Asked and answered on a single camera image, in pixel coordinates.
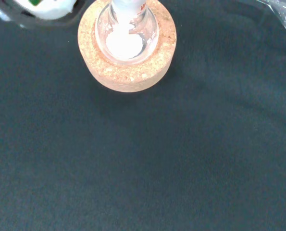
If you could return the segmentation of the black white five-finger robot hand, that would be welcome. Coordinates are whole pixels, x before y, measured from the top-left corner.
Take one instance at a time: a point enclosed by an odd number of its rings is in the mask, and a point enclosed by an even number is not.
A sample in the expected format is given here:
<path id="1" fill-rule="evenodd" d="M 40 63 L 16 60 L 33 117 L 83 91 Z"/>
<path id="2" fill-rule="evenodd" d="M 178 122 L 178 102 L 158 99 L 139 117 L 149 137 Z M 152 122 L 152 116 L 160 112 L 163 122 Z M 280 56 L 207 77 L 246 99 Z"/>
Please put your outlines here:
<path id="1" fill-rule="evenodd" d="M 22 28 L 64 27 L 76 21 L 84 0 L 0 0 L 0 19 Z"/>

